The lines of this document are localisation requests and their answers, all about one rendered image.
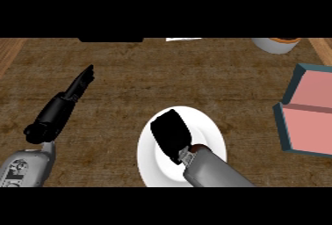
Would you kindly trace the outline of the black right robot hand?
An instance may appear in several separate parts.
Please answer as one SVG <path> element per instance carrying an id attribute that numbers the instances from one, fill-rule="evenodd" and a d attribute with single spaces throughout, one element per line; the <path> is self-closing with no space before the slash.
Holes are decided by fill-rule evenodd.
<path id="1" fill-rule="evenodd" d="M 190 146 L 191 135 L 173 109 L 168 110 L 150 122 L 150 131 L 163 154 L 172 163 L 179 165 L 178 153 L 184 147 Z"/>

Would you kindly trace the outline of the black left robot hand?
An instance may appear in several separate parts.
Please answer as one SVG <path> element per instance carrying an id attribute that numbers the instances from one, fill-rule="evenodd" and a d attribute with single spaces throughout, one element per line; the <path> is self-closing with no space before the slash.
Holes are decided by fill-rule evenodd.
<path id="1" fill-rule="evenodd" d="M 69 88 L 58 92 L 45 104 L 33 123 L 26 126 L 23 134 L 29 143 L 51 142 L 57 138 L 69 120 L 73 106 L 92 79 L 92 65 L 89 65 L 73 79 Z"/>

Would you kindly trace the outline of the red tomato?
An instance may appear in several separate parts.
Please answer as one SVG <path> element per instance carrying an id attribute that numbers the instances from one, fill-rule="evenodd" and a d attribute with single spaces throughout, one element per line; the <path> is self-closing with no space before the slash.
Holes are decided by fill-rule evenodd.
<path id="1" fill-rule="evenodd" d="M 207 151 L 210 151 L 209 147 L 203 144 L 193 144 L 190 146 L 188 152 L 190 153 L 196 153 L 200 149 L 206 149 Z"/>

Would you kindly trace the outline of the white plate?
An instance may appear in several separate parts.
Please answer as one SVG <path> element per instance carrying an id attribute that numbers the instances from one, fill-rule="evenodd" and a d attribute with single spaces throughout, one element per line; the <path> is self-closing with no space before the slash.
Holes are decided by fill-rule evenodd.
<path id="1" fill-rule="evenodd" d="M 144 124 L 137 142 L 137 168 L 147 187 L 190 187 L 182 177 L 184 164 L 175 165 L 163 154 L 150 131 L 150 123 L 170 109 L 178 113 L 191 135 L 193 144 L 204 144 L 213 154 L 227 160 L 227 150 L 219 129 L 197 109 L 188 106 L 170 106 L 159 111 Z"/>

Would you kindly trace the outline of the teal and pink cardboard box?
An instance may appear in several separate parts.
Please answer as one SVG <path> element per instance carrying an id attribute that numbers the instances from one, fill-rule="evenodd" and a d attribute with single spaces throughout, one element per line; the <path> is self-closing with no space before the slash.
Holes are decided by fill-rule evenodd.
<path id="1" fill-rule="evenodd" d="M 332 66 L 294 65 L 272 114 L 281 150 L 332 157 Z"/>

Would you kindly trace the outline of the black appliance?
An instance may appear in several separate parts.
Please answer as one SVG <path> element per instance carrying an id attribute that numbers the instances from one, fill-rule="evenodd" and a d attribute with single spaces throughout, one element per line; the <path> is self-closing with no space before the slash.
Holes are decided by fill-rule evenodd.
<path id="1" fill-rule="evenodd" d="M 92 37 L 78 37 L 80 42 L 89 42 L 89 43 L 98 43 L 98 42 L 107 42 L 107 43 L 125 43 L 125 42 L 142 42 L 144 38 L 92 38 Z"/>

